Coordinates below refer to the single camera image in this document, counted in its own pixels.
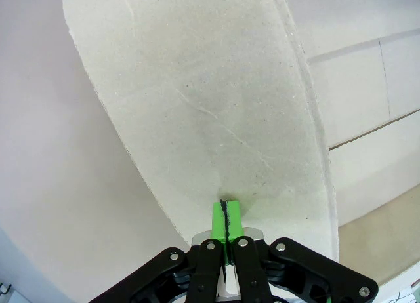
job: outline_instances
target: scratch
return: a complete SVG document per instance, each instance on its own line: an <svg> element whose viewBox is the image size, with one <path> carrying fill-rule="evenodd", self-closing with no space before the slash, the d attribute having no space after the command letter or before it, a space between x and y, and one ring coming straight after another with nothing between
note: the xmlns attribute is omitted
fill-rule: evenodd
<svg viewBox="0 0 420 303"><path fill-rule="evenodd" d="M135 16L134 16L134 11L133 8L131 7L130 1L129 0L124 0L125 5L127 6L127 8L129 9L130 12L130 16L131 16L131 23L133 25L132 30L133 30L133 36L135 36Z"/></svg>
<svg viewBox="0 0 420 303"><path fill-rule="evenodd" d="M260 151L256 150L255 148L251 147L245 140L242 140L237 134L235 134L229 127L227 127L225 124L223 124L219 117L217 117L216 114L212 113L211 111L205 109L202 106L197 106L195 104L193 104L190 99L188 99L181 91L179 91L175 86L174 86L175 90L179 93L180 97L192 108L194 108L195 110L198 110L204 114L207 114L208 116L211 116L212 118L214 118L220 126L222 126L225 131L227 131L232 137L234 137L242 146L244 146L245 148L247 148L250 152L253 152L257 157L259 157L259 159L261 160L261 162L264 163L264 165L270 169L271 171L274 171L274 169L272 168L271 165L268 164L268 162L264 159L266 156L261 153Z"/></svg>

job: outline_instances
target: bolt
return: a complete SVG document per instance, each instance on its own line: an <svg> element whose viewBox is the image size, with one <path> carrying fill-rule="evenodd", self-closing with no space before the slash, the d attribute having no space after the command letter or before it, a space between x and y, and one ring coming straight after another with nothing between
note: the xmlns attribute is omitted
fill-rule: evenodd
<svg viewBox="0 0 420 303"><path fill-rule="evenodd" d="M238 242L239 246L247 246L248 245L248 241L246 239L240 239Z"/></svg>
<svg viewBox="0 0 420 303"><path fill-rule="evenodd" d="M370 289L368 287L361 287L359 290L359 294L360 296L363 296L365 298L370 294Z"/></svg>
<svg viewBox="0 0 420 303"><path fill-rule="evenodd" d="M174 252L173 254L171 254L170 258L171 260L177 260L179 258L179 255Z"/></svg>
<svg viewBox="0 0 420 303"><path fill-rule="evenodd" d="M278 243L276 245L276 250L278 250L279 252L282 252L286 249L286 245L284 245L283 243Z"/></svg>

